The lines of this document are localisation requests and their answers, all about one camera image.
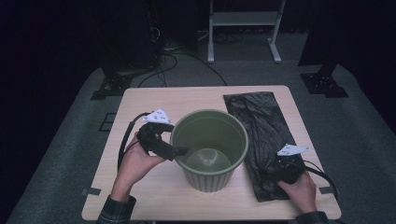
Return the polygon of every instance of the white rack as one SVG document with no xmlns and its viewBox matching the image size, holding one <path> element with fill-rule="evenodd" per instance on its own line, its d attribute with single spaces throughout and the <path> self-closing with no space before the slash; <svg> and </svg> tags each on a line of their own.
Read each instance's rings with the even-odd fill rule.
<svg viewBox="0 0 396 224">
<path fill-rule="evenodd" d="M 214 12 L 213 0 L 210 1 L 209 16 L 209 43 L 207 46 L 207 61 L 215 61 L 213 48 L 213 27 L 214 26 L 244 26 L 244 25 L 273 25 L 272 36 L 267 38 L 268 45 L 273 54 L 275 63 L 281 63 L 279 52 L 277 51 L 275 41 L 279 24 L 282 20 L 283 8 L 286 0 L 281 0 L 278 11 L 256 11 L 256 12 Z"/>
</svg>

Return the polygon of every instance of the plaid sleeve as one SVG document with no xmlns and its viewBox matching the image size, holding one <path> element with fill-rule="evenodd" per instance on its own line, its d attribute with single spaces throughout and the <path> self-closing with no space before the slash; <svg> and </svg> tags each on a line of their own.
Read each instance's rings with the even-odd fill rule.
<svg viewBox="0 0 396 224">
<path fill-rule="evenodd" d="M 305 213 L 297 216 L 296 218 L 299 224 L 327 224 L 329 219 L 327 219 L 326 213 L 324 212 L 311 212 Z"/>
<path fill-rule="evenodd" d="M 100 213 L 96 223 L 129 223 L 135 204 L 136 198 L 132 196 L 129 196 L 128 203 L 120 203 L 112 200 L 110 197 L 107 197 L 106 203 L 103 206 L 102 212 Z"/>
</svg>

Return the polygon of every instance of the person's left hand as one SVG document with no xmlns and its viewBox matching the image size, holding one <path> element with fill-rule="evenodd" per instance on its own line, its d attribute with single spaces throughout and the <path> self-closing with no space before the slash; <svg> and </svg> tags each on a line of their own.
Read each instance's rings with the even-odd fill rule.
<svg viewBox="0 0 396 224">
<path fill-rule="evenodd" d="M 165 161 L 162 157 L 146 154 L 137 142 L 136 133 L 127 148 L 110 194 L 112 200 L 119 202 L 128 202 L 132 186 L 154 166 Z"/>
</svg>

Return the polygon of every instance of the green trash can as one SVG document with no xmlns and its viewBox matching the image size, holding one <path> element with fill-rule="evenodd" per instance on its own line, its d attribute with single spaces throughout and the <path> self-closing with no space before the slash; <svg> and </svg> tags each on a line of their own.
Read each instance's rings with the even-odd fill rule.
<svg viewBox="0 0 396 224">
<path fill-rule="evenodd" d="M 189 147 L 175 157 L 188 182 L 203 192 L 223 189 L 248 152 L 248 134 L 242 123 L 220 110 L 205 109 L 184 116 L 171 133 L 170 144 Z"/>
</svg>

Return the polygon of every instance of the black plastic bag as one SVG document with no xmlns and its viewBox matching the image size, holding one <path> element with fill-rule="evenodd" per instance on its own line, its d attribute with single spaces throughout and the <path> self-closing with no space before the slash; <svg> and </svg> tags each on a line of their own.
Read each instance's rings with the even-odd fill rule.
<svg viewBox="0 0 396 224">
<path fill-rule="evenodd" d="M 276 153 L 286 144 L 295 145 L 289 127 L 272 92 L 224 95 L 228 113 L 247 130 L 249 149 L 245 165 L 258 202 L 286 200 L 289 196 L 272 175 L 279 170 Z M 300 155 L 289 157 L 304 165 Z M 293 170 L 298 176 L 302 170 Z"/>
</svg>

